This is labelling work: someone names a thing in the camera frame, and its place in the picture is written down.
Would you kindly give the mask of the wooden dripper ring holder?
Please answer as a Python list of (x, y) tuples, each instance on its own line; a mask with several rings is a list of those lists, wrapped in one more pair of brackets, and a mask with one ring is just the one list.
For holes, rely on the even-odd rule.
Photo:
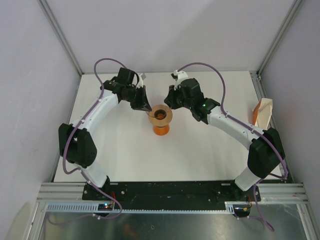
[(158, 119), (155, 119), (155, 118), (152, 118), (152, 117), (148, 116), (148, 120), (150, 121), (150, 123), (153, 126), (158, 126), (158, 127), (163, 127), (163, 126), (169, 125), (170, 122), (172, 121), (172, 119), (173, 119), (172, 110), (170, 111), (168, 116), (165, 119), (162, 119), (162, 120), (158, 120)]

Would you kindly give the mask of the orange glass carafe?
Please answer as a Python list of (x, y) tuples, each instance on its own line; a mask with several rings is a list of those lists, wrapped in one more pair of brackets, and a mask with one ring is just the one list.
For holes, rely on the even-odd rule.
[(165, 136), (168, 132), (170, 131), (170, 125), (167, 124), (165, 126), (153, 126), (153, 132), (157, 135), (157, 136)]

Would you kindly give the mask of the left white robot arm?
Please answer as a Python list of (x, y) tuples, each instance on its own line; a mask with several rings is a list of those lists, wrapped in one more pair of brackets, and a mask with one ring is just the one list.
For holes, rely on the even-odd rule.
[(105, 184), (108, 176), (96, 159), (98, 150), (93, 133), (121, 101), (128, 102), (133, 110), (151, 112), (143, 83), (145, 78), (143, 73), (121, 67), (116, 76), (101, 83), (100, 95), (82, 116), (70, 124), (61, 124), (58, 129), (59, 154), (64, 172), (71, 174), (66, 163), (73, 164), (84, 174), (88, 183), (95, 185), (93, 194), (100, 200), (110, 196), (111, 188)]

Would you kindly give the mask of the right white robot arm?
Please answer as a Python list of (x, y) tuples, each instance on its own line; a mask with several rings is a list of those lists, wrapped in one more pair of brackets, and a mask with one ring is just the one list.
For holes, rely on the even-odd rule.
[(247, 197), (249, 188), (284, 161), (285, 153), (276, 129), (262, 129), (224, 112), (222, 104), (204, 96), (199, 82), (194, 78), (170, 85), (164, 103), (172, 110), (188, 109), (198, 122), (222, 130), (248, 150), (247, 166), (230, 188), (231, 196), (237, 201)]

